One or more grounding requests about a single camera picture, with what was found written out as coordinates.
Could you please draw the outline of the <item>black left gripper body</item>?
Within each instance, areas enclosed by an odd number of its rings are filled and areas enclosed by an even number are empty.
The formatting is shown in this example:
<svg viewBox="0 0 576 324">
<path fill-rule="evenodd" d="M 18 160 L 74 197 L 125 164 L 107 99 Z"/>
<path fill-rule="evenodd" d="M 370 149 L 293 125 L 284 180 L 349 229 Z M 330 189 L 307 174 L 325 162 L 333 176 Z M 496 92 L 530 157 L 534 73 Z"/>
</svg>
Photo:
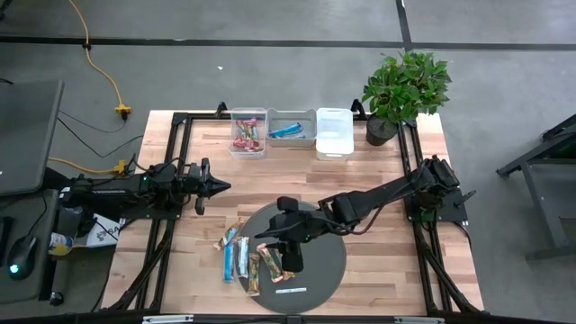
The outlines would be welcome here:
<svg viewBox="0 0 576 324">
<path fill-rule="evenodd" d="M 195 194 L 194 209 L 198 215 L 204 215 L 204 201 L 210 198 L 208 177 L 210 175 L 210 162 L 204 157 L 199 164 L 187 165 L 188 171 L 184 180 L 184 189 L 187 194 Z"/>
</svg>

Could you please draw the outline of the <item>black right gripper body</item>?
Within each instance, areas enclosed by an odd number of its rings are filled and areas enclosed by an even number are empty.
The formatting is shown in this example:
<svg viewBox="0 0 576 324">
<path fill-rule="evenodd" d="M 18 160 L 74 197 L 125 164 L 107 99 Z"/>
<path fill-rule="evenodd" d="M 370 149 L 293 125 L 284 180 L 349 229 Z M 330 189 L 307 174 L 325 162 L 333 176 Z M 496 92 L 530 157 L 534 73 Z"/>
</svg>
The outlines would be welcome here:
<svg viewBox="0 0 576 324">
<path fill-rule="evenodd" d="M 276 249 L 281 255 L 284 271 L 299 273 L 303 270 L 302 242 L 304 221 L 296 199 L 282 196 L 277 199 L 277 208 L 281 212 L 274 216 L 274 225 L 279 232 Z"/>
</svg>

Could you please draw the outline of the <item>blue Chewy granola bar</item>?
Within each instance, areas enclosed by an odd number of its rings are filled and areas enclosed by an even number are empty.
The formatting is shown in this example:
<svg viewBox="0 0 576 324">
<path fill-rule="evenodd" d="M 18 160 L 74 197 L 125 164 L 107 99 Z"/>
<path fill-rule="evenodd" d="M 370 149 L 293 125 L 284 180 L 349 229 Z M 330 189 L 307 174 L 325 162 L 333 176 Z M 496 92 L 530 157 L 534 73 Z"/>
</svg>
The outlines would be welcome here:
<svg viewBox="0 0 576 324">
<path fill-rule="evenodd" d="M 299 134 L 302 132 L 302 130 L 303 126 L 299 122 L 296 122 L 295 124 L 281 128 L 279 130 L 270 130 L 267 135 L 270 138 L 283 138 L 286 136 Z"/>
<path fill-rule="evenodd" d="M 223 249 L 223 281 L 230 283 L 234 281 L 234 244 L 229 243 Z"/>
<path fill-rule="evenodd" d="M 238 277 L 248 278 L 249 237 L 238 239 Z"/>
</svg>

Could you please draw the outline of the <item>clear plastic bin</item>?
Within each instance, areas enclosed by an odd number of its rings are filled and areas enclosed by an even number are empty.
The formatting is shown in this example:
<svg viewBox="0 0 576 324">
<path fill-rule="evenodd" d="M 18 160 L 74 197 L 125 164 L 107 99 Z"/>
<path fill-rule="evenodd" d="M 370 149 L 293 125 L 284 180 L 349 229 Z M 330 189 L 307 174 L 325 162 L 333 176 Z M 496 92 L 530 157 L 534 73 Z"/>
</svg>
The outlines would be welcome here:
<svg viewBox="0 0 576 324">
<path fill-rule="evenodd" d="M 252 118 L 258 119 L 257 124 L 257 140 L 264 147 L 263 150 L 258 152 L 245 152 L 237 150 L 232 146 L 232 141 L 237 137 L 238 129 L 236 120 L 250 120 Z M 259 159 L 265 156 L 266 150 L 266 109 L 262 107 L 237 107 L 233 108 L 230 112 L 230 141 L 229 152 L 234 158 L 238 159 Z"/>
</svg>

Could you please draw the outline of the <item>round grey woven placemat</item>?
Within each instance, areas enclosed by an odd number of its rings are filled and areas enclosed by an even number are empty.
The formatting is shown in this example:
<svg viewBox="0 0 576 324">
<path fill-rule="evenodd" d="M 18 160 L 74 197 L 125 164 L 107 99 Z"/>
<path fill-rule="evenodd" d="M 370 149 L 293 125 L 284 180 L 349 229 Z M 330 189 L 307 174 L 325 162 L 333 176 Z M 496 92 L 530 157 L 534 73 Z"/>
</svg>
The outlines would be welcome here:
<svg viewBox="0 0 576 324">
<path fill-rule="evenodd" d="M 249 237 L 249 253 L 256 253 L 254 236 L 269 228 L 269 220 L 280 213 L 276 202 L 269 203 L 247 219 L 237 238 Z M 318 308 L 339 287 L 347 265 L 343 237 L 325 234 L 301 244 L 303 270 L 287 281 L 273 283 L 264 261 L 259 266 L 260 294 L 248 296 L 263 308 L 286 314 L 303 313 Z M 277 289 L 307 287 L 307 292 L 276 294 Z"/>
</svg>

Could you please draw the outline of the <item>grey plastic bin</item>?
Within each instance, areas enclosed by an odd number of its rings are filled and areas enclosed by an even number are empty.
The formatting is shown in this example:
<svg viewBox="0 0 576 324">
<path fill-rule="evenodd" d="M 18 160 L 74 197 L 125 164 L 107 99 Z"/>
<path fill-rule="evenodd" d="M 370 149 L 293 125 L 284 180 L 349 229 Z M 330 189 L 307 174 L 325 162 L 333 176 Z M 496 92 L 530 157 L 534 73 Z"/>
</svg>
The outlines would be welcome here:
<svg viewBox="0 0 576 324">
<path fill-rule="evenodd" d="M 317 114 L 313 109 L 306 111 L 278 111 L 274 108 L 266 112 L 266 141 L 275 148 L 309 148 L 317 135 Z M 299 122 L 303 130 L 299 134 L 283 138 L 270 138 L 269 131 L 279 130 Z"/>
</svg>

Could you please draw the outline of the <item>white plastic bin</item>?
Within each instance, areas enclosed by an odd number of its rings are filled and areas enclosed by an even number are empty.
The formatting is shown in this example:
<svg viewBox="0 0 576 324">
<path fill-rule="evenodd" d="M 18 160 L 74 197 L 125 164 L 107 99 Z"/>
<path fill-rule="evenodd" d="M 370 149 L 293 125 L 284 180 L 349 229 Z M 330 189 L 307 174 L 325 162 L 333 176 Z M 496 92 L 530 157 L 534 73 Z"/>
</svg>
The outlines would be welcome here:
<svg viewBox="0 0 576 324">
<path fill-rule="evenodd" d="M 355 150 L 353 113 L 341 108 L 319 108 L 316 155 L 319 160 L 347 160 Z"/>
</svg>

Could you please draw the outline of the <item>white printed bag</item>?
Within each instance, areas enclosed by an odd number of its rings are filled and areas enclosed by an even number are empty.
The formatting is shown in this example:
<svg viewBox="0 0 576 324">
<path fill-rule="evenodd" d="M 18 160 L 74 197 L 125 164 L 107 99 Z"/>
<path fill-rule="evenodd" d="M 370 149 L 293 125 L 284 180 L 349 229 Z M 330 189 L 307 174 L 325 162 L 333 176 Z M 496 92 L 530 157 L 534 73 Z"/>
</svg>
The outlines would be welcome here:
<svg viewBox="0 0 576 324">
<path fill-rule="evenodd" d="M 121 224 L 105 217 L 96 217 L 95 225 L 85 236 L 87 248 L 115 246 L 120 236 Z"/>
</svg>

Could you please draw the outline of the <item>black plant pot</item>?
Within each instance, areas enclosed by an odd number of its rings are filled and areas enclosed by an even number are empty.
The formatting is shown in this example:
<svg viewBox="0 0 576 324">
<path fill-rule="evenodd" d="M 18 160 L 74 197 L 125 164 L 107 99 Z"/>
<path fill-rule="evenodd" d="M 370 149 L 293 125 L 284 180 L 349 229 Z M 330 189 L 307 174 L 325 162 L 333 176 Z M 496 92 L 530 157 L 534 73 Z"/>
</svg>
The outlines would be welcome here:
<svg viewBox="0 0 576 324">
<path fill-rule="evenodd" d="M 372 146 L 381 146 L 397 135 L 397 122 L 386 120 L 376 114 L 371 114 L 366 122 L 365 138 Z"/>
</svg>

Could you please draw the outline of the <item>plastic bottle yellow label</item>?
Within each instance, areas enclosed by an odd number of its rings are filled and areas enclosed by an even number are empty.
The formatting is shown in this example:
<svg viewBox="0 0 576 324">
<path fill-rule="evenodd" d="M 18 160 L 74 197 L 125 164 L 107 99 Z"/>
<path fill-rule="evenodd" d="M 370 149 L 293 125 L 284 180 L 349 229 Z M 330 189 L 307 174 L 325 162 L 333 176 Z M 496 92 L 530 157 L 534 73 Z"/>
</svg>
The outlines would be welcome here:
<svg viewBox="0 0 576 324">
<path fill-rule="evenodd" d="M 64 257 L 74 248 L 71 237 L 52 232 L 50 235 L 49 254 L 55 257 Z"/>
</svg>

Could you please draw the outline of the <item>grey flat panel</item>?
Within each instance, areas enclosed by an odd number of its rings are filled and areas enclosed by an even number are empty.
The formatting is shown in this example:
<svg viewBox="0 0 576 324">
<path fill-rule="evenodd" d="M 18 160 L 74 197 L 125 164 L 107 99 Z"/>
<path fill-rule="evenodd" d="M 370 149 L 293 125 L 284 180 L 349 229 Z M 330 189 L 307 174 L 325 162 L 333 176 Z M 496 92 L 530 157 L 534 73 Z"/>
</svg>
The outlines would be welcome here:
<svg viewBox="0 0 576 324">
<path fill-rule="evenodd" d="M 41 188 L 63 90 L 60 80 L 0 85 L 0 196 Z"/>
</svg>

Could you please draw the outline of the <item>green leafy plant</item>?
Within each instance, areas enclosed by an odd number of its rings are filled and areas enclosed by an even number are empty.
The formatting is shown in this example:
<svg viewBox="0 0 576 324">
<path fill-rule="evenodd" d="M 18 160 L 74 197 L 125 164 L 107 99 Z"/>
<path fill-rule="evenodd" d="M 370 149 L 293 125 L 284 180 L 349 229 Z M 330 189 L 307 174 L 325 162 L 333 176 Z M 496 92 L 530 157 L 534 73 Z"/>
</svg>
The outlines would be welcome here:
<svg viewBox="0 0 576 324">
<path fill-rule="evenodd" d="M 405 122 L 421 113 L 435 114 L 449 101 L 448 62 L 431 53 L 409 51 L 387 56 L 363 89 L 361 102 L 370 113 L 389 122 Z"/>
</svg>

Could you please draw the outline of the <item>black computer mouse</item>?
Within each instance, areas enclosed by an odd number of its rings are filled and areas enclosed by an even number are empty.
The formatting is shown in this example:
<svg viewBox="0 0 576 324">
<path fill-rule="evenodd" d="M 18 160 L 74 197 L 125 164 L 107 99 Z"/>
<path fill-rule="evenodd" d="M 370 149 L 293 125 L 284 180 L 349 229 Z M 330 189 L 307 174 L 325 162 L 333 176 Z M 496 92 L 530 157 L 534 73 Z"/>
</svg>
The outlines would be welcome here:
<svg viewBox="0 0 576 324">
<path fill-rule="evenodd" d="M 37 239 L 34 236 L 18 238 L 7 258 L 8 275 L 15 281 L 27 278 L 34 268 Z"/>
</svg>

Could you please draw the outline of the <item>dark metal side table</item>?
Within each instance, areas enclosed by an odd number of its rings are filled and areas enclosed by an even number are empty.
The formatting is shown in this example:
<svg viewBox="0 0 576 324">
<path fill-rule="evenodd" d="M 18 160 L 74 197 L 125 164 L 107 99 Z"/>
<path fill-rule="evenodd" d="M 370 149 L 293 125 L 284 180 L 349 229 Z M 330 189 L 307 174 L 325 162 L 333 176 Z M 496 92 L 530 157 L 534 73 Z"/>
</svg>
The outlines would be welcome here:
<svg viewBox="0 0 576 324">
<path fill-rule="evenodd" d="M 521 172 L 551 246 L 526 254 L 536 261 L 576 255 L 563 224 L 576 222 L 576 113 L 541 135 L 541 143 L 496 170 L 501 178 Z"/>
</svg>

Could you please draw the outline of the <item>silver frame bracket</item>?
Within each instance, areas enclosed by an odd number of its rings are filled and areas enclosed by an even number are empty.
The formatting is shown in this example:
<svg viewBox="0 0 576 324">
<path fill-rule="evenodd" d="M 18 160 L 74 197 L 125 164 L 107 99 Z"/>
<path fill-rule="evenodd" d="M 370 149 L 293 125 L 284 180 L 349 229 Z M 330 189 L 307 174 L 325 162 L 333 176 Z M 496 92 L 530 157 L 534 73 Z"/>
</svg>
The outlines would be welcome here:
<svg viewBox="0 0 576 324">
<path fill-rule="evenodd" d="M 194 315 L 176 314 L 176 315 L 155 315 L 145 316 L 141 324 L 185 324 L 193 323 Z"/>
<path fill-rule="evenodd" d="M 395 317 L 394 324 L 446 324 L 444 319 L 432 317 Z"/>
</svg>

